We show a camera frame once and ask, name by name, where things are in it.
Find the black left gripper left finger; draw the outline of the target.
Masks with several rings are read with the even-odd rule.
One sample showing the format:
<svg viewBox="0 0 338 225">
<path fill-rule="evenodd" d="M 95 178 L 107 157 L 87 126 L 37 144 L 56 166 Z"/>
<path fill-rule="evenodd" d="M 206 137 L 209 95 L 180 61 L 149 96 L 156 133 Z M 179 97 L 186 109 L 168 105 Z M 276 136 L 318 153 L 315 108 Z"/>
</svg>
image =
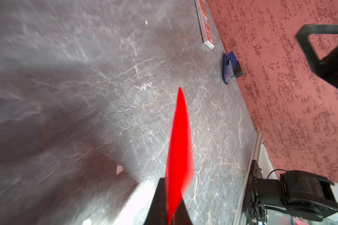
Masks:
<svg viewBox="0 0 338 225">
<path fill-rule="evenodd" d="M 144 222 L 144 225 L 167 225 L 167 195 L 165 179 L 160 178 L 156 187 L 156 191 Z"/>
</svg>

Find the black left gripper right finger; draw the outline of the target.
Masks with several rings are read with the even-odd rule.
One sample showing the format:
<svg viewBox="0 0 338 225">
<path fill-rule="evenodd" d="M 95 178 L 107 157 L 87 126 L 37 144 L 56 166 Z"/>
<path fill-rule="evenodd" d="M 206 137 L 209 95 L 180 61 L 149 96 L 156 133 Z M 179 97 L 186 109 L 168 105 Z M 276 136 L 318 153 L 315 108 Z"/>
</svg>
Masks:
<svg viewBox="0 0 338 225">
<path fill-rule="evenodd" d="M 174 213 L 170 224 L 171 225 L 193 225 L 183 199 L 181 199 L 181 202 L 176 212 Z"/>
</svg>

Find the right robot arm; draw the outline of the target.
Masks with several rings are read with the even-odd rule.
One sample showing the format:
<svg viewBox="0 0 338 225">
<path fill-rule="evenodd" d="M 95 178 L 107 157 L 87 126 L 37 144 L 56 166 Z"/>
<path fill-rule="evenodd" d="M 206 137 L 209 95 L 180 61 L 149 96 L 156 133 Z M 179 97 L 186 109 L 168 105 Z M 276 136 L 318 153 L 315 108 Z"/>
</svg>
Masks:
<svg viewBox="0 0 338 225">
<path fill-rule="evenodd" d="M 338 46 L 320 60 L 309 41 L 312 34 L 338 34 L 338 25 L 308 24 L 296 34 L 313 73 L 338 89 Z M 254 159 L 247 176 L 241 212 L 248 225 L 266 224 L 267 210 L 322 222 L 338 213 L 333 185 L 326 177 L 298 170 L 287 171 L 278 180 L 264 178 Z"/>
</svg>

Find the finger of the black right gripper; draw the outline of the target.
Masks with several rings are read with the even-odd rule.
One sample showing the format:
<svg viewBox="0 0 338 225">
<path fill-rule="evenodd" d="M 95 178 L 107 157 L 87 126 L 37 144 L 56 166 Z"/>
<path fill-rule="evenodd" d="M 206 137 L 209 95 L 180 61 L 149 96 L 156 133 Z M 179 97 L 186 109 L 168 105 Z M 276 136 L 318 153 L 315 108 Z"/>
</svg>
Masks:
<svg viewBox="0 0 338 225">
<path fill-rule="evenodd" d="M 306 24 L 296 34 L 296 39 L 308 61 L 311 71 L 323 81 L 338 89 L 338 42 L 328 51 L 319 54 L 313 47 L 310 36 L 338 37 L 338 24 Z"/>
</svg>

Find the red square paper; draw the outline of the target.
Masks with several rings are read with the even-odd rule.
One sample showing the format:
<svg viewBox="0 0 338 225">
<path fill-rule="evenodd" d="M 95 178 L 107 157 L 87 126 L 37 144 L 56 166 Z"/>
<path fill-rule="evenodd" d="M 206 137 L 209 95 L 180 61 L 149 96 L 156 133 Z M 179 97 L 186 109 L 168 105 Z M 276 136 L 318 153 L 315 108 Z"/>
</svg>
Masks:
<svg viewBox="0 0 338 225">
<path fill-rule="evenodd" d="M 172 222 L 192 176 L 193 155 L 189 114 L 184 92 L 179 88 L 165 173 L 168 224 Z"/>
</svg>

